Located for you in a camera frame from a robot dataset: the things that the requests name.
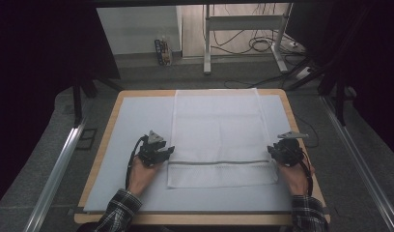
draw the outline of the metal rail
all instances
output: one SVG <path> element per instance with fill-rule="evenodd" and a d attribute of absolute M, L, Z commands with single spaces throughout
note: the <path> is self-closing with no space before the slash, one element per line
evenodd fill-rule
<path fill-rule="evenodd" d="M 59 155 L 55 166 L 53 167 L 52 172 L 46 181 L 41 196 L 35 205 L 34 211 L 32 212 L 25 228 L 23 229 L 24 232 L 40 231 L 50 204 L 52 203 L 52 200 L 68 167 L 70 157 L 73 154 L 74 148 L 76 147 L 77 141 L 79 140 L 79 136 L 85 128 L 87 115 L 92 104 L 93 100 L 88 100 L 86 102 L 83 107 L 83 119 L 81 124 L 77 128 L 71 129 L 64 148 L 62 149 L 61 154 Z"/>
<path fill-rule="evenodd" d="M 321 101 L 324 103 L 325 109 L 332 121 L 333 126 L 339 134 L 342 142 L 344 143 L 348 153 L 350 154 L 353 164 L 359 172 L 360 177 L 365 183 L 366 188 L 374 199 L 384 222 L 387 224 L 389 231 L 394 231 L 394 208 L 388 200 L 386 194 L 381 189 L 371 170 L 365 162 L 362 154 L 360 154 L 355 143 L 352 140 L 351 135 L 348 133 L 346 127 L 343 127 L 338 121 L 334 114 L 334 106 L 329 97 L 321 97 Z"/>

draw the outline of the black cable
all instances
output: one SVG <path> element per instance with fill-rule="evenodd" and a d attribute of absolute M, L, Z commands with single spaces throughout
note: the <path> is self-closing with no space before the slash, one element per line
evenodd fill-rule
<path fill-rule="evenodd" d="M 264 49 L 255 48 L 255 44 L 266 44 L 267 48 L 264 48 Z M 267 50 L 269 50 L 271 48 L 271 46 L 269 45 L 269 42 L 267 40 L 265 40 L 265 37 L 254 37 L 251 40 L 249 40 L 248 45 L 252 49 L 254 49 L 258 52 L 266 52 Z"/>
<path fill-rule="evenodd" d="M 224 87 L 227 88 L 227 89 L 235 89 L 235 88 L 231 88 L 231 87 L 227 86 L 227 83 L 229 83 L 229 82 L 236 82 L 236 83 L 239 83 L 239 84 L 248 85 L 248 87 L 246 87 L 245 89 L 250 89 L 250 88 L 254 88 L 256 86 L 265 84 L 265 83 L 276 81 L 279 78 L 282 78 L 283 76 L 284 75 L 278 75 L 278 76 L 275 76 L 275 77 L 272 77 L 272 78 L 269 78 L 269 79 L 265 79 L 265 80 L 262 80 L 260 82 L 254 83 L 254 84 L 253 83 L 248 83 L 248 82 L 242 82 L 242 81 L 238 81 L 238 80 L 226 80 L 226 81 L 224 81 Z"/>
<path fill-rule="evenodd" d="M 290 37 L 290 36 L 288 36 L 288 35 L 286 35 L 285 33 L 284 33 L 284 35 L 282 35 L 283 37 L 285 37 L 285 38 L 287 38 L 288 40 L 290 40 L 290 41 L 292 41 L 292 42 L 296 42 L 296 40 L 294 40 L 292 37 Z"/>
<path fill-rule="evenodd" d="M 257 12 L 258 9 L 260 9 L 261 3 L 257 4 L 257 7 L 254 9 L 254 12 L 251 13 L 253 15 L 255 12 Z"/>
<path fill-rule="evenodd" d="M 292 51 L 292 50 L 289 50 L 288 48 L 286 48 L 284 45 L 279 46 L 279 52 L 281 52 L 282 54 L 293 54 L 293 55 L 299 55 L 299 56 L 306 56 L 306 52 Z"/>
<path fill-rule="evenodd" d="M 242 55 L 242 54 L 247 53 L 248 51 L 252 50 L 252 47 L 250 47 L 248 50 L 245 50 L 245 51 L 242 51 L 242 52 L 229 51 L 229 50 L 226 50 L 226 49 L 221 48 L 219 46 L 211 46 L 211 48 L 219 49 L 219 50 L 222 50 L 222 51 L 225 51 L 225 52 L 228 52 L 228 53 L 231 53 L 231 54 L 235 54 L 235 55 Z"/>
<path fill-rule="evenodd" d="M 215 40 L 215 43 L 216 43 L 217 45 L 219 45 L 219 46 L 225 45 L 225 44 L 229 43 L 230 41 L 232 41 L 236 36 L 238 36 L 239 34 L 241 34 L 241 33 L 244 32 L 244 31 L 245 31 L 245 30 L 240 30 L 240 31 L 239 31 L 238 33 L 236 33 L 236 35 L 233 36 L 230 40 L 228 40 L 227 42 L 222 43 L 222 44 L 219 44 L 219 43 L 218 43 L 217 37 L 216 37 L 216 35 L 215 35 L 215 31 L 213 31 L 213 32 L 214 32 L 214 40 Z"/>
<path fill-rule="evenodd" d="M 287 151 L 289 151 L 289 152 L 291 153 L 292 157 L 295 158 L 296 161 L 297 161 L 297 163 L 299 163 L 299 165 L 302 167 L 303 172 L 305 173 L 306 180 L 308 181 L 308 191 L 307 191 L 307 192 L 308 192 L 308 195 L 309 195 L 309 196 L 312 196 L 312 191 L 313 191 L 313 189 L 314 189 L 314 180 L 312 179 L 311 163 L 310 163 L 310 161 L 309 161 L 308 156 L 307 156 L 303 151 L 301 151 L 301 153 L 304 155 L 304 157 L 305 157 L 306 160 L 307 160 L 308 166 L 306 166 L 305 163 L 303 163 L 303 161 L 299 159 L 298 155 L 297 155 L 295 152 L 293 152 L 293 151 L 292 151 L 289 147 L 287 147 L 285 144 L 283 144 L 283 146 L 285 147 L 285 149 L 286 149 Z"/>
<path fill-rule="evenodd" d="M 299 68 L 301 68 L 301 67 L 305 66 L 306 64 L 308 64 L 309 61 L 310 61 L 310 59 L 309 59 L 308 57 L 305 57 L 305 59 L 303 59 L 301 62 L 299 62 L 299 64 L 297 64 L 296 66 L 294 66 L 294 67 L 290 70 L 290 72 L 288 72 L 287 78 L 284 78 L 284 79 L 281 81 L 281 83 L 280 83 L 280 85 L 279 85 L 279 88 L 282 89 L 282 90 L 284 90 L 285 81 L 287 81 L 287 79 L 290 78 L 290 77 L 292 76 L 293 73 L 296 73 L 296 71 L 297 71 Z"/>
<path fill-rule="evenodd" d="M 227 10 L 227 4 L 224 5 L 224 9 L 225 9 L 225 11 L 228 13 L 228 15 L 231 15 L 231 14 L 228 12 L 228 10 Z"/>
<path fill-rule="evenodd" d="M 137 146 L 139 146 L 139 143 L 140 143 L 143 139 L 145 139 L 145 136 L 143 136 L 143 137 L 139 138 L 139 140 L 137 140 L 136 145 L 134 146 L 134 149 L 133 149 L 133 151 L 131 152 L 130 160 L 128 161 L 128 164 L 127 164 L 126 184 L 125 184 L 126 189 L 128 188 L 128 181 L 129 181 L 129 179 L 130 179 L 131 167 L 132 167 L 132 165 L 133 165 L 133 159 L 134 159 L 134 157 L 135 157 L 135 155 L 136 155 Z"/>
<path fill-rule="evenodd" d="M 287 57 L 297 57 L 297 56 L 304 56 L 304 55 L 299 55 L 299 54 L 287 54 L 287 55 L 285 55 L 284 56 L 284 61 L 287 63 L 287 64 L 290 64 L 290 65 L 292 65 L 292 66 L 297 66 L 297 65 L 299 65 L 301 62 L 299 62 L 299 63 L 297 63 L 297 64 L 294 64 L 294 63 L 292 63 L 291 61 L 289 61 L 288 59 L 287 59 Z"/>
<path fill-rule="evenodd" d="M 308 122 L 306 122 L 305 120 L 303 120 L 302 118 L 300 118 L 297 114 L 295 114 L 295 113 L 293 113 L 293 114 L 294 114 L 294 116 L 295 116 L 297 119 L 299 119 L 299 121 L 301 121 L 302 123 L 308 125 L 308 126 L 311 128 L 311 130 L 314 132 L 315 137 L 316 137 L 316 139 L 317 139 L 316 145 L 306 145 L 306 144 L 305 144 L 305 147 L 306 147 L 306 148 L 316 148 L 316 147 L 319 147 L 319 146 L 320 146 L 320 137 L 318 136 L 317 131 L 314 129 L 314 127 L 313 127 L 310 123 L 308 123 Z"/>
<path fill-rule="evenodd" d="M 261 15 L 264 15 L 264 12 L 266 11 L 266 5 L 267 5 L 267 3 L 264 4 L 263 12 L 261 13 Z"/>

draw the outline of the gray carpet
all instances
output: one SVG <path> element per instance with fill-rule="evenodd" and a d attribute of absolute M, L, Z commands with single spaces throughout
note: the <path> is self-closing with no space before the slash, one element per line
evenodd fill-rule
<path fill-rule="evenodd" d="M 192 63 L 172 67 L 121 67 L 122 79 L 116 80 L 116 83 L 130 90 L 207 89 L 226 88 L 227 86 L 245 88 L 249 84 L 225 83 L 225 81 L 238 80 L 252 84 L 279 75 L 274 61 L 268 58 L 262 62 L 256 59 L 253 61 L 250 58 L 243 61 L 227 62 L 225 59 L 213 62 L 211 75 L 203 75 L 203 65 L 200 61 Z M 288 85 L 293 81 L 293 79 L 285 80 L 284 84 Z M 278 88 L 281 84 L 283 81 L 278 80 L 260 85 L 258 88 Z M 74 223 L 73 214 L 114 101 L 118 96 L 113 89 L 98 82 L 96 85 L 98 96 L 95 98 L 86 124 L 86 129 L 97 130 L 95 141 L 90 150 L 74 151 L 41 231 L 75 231 L 79 226 Z M 305 139 L 305 144 L 309 147 L 307 151 L 316 167 L 318 181 L 331 214 L 331 231 L 387 231 L 378 208 L 324 110 L 320 97 L 317 95 L 317 85 L 318 80 L 315 80 L 287 94 L 300 130 L 310 134 L 310 138 Z M 55 111 L 45 134 L 0 203 L 0 231 L 21 231 L 25 227 L 70 132 L 73 123 L 71 106 L 72 98 L 69 89 L 58 96 Z M 351 101 L 346 103 L 345 116 L 348 130 L 355 143 L 394 206 L 393 153 L 360 118 L 352 108 Z M 308 124 L 312 125 L 317 135 Z M 87 148 L 88 143 L 81 141 L 77 147 Z M 208 231 L 209 228 L 176 227 L 174 230 L 179 232 Z M 275 231 L 275 228 L 237 227 L 233 231 Z"/>

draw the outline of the white cloth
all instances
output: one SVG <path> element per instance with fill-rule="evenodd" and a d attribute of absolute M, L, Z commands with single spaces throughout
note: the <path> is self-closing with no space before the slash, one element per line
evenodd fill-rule
<path fill-rule="evenodd" d="M 221 188 L 273 184 L 276 166 L 256 89 L 178 91 L 173 111 L 168 187 Z"/>

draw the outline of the white board surface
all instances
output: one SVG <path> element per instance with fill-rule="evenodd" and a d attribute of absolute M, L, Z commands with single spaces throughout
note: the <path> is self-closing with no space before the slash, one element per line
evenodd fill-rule
<path fill-rule="evenodd" d="M 260 96 L 271 143 L 290 131 L 277 95 Z M 85 212 L 105 211 L 118 189 L 125 187 L 127 163 L 137 140 L 150 130 L 170 143 L 174 97 L 124 98 L 100 171 L 89 194 Z M 238 188 L 168 188 L 165 162 L 141 196 L 141 212 L 288 212 L 288 188 L 276 184 Z"/>

